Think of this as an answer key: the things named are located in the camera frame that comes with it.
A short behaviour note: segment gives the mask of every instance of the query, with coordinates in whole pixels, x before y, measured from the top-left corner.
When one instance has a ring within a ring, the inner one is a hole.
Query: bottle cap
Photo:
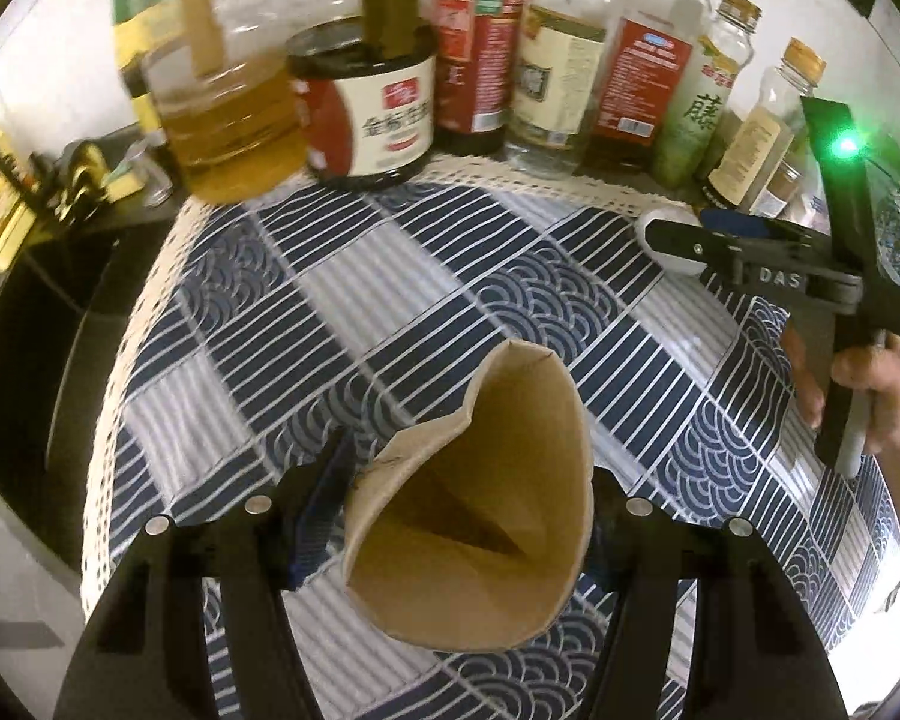
[[[720,7],[717,8],[717,13],[754,34],[756,23],[760,20],[763,11],[750,0],[722,0]]]
[[[796,70],[814,86],[820,83],[823,71],[826,69],[826,62],[811,47],[797,38],[791,38],[790,45],[783,52],[783,63],[790,65],[793,70]]]

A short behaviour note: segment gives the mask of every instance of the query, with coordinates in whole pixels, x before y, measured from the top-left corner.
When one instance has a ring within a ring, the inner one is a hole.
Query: barcode
[[[493,113],[477,113],[473,115],[473,131],[474,132],[490,132],[490,130],[500,127],[503,123],[504,112],[494,111]]]
[[[648,122],[637,122],[635,119],[620,119],[617,129],[621,132],[629,132],[638,138],[649,138],[653,132],[653,124]]]

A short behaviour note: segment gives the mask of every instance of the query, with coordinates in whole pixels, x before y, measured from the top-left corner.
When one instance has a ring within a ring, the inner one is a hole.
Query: crumpled brown paper cup
[[[546,631],[593,524],[586,409],[554,352],[504,341],[461,408],[400,431],[346,502],[343,576],[394,638],[447,652]]]

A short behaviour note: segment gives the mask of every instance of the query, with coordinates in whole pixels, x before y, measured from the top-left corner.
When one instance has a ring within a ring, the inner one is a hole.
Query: black sink
[[[0,495],[77,572],[107,378],[174,210],[27,245],[0,275]]]

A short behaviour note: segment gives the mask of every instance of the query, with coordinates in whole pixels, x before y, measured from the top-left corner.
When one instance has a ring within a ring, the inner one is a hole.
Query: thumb
[[[889,392],[900,388],[900,336],[887,334],[887,347],[860,346],[833,359],[830,375],[850,389]]]

